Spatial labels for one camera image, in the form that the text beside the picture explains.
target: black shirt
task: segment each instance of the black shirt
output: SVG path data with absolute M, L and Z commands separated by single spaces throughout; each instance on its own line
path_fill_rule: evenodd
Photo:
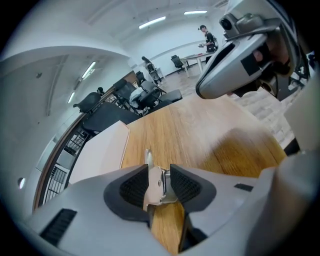
M 209 52 L 215 52 L 215 39 L 214 39 L 214 36 L 209 32 L 207 31 L 205 33 L 205 42 L 206 43 L 209 43 L 209 42 L 212 42 L 212 44 L 209 44 L 206 46 L 206 51 L 209 53 Z

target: ceiling light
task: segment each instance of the ceiling light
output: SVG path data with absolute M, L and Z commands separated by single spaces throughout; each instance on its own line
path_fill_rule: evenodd
M 22 188 L 24 187 L 25 182 L 26 182 L 26 179 L 25 179 L 25 178 L 19 178 L 19 179 L 18 179 L 19 189 L 22 189 Z
M 75 92 L 71 93 L 70 98 L 68 100 L 68 103 L 70 103 L 72 101 L 72 98 L 75 96 Z
M 89 73 L 89 71 L 96 65 L 96 62 L 92 62 L 91 65 L 88 67 L 88 69 L 84 72 L 83 76 L 81 78 L 86 77 L 86 75 Z
M 142 24 L 141 26 L 139 26 L 139 29 L 143 29 L 143 28 L 148 27 L 149 25 L 152 25 L 154 23 L 164 21 L 165 19 L 166 19 L 166 16 L 163 16 L 161 18 L 156 18 L 156 19 L 151 20 L 151 21 L 149 21 L 149 22 L 147 22 L 145 24 Z
M 206 10 L 192 10 L 192 11 L 186 11 L 184 15 L 188 14 L 205 14 L 207 11 Z

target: black desk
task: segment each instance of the black desk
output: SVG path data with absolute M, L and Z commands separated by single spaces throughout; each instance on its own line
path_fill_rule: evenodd
M 110 102 L 103 102 L 93 114 L 83 121 L 82 127 L 89 132 L 102 132 L 118 121 L 128 125 L 140 117 L 129 110 L 117 107 Z

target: floor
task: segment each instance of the floor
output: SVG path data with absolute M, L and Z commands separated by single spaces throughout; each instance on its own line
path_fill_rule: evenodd
M 190 77 L 187 77 L 185 72 L 170 74 L 166 79 L 163 79 L 161 87 L 168 92 L 179 89 L 183 97 L 195 94 L 195 84 L 200 74 L 197 65 L 191 66 L 189 73 Z M 281 102 L 262 88 L 258 91 L 248 92 L 243 97 L 236 95 L 230 97 L 259 119 L 284 149 L 294 138 L 294 134 L 284 117 L 284 112 L 299 92 L 299 90 L 296 91 Z

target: round light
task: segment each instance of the round light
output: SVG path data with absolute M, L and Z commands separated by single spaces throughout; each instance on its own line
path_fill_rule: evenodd
M 19 179 L 18 179 L 19 189 L 22 189 L 22 188 L 24 187 L 25 182 L 26 182 L 26 179 L 25 179 L 25 178 L 19 178 Z

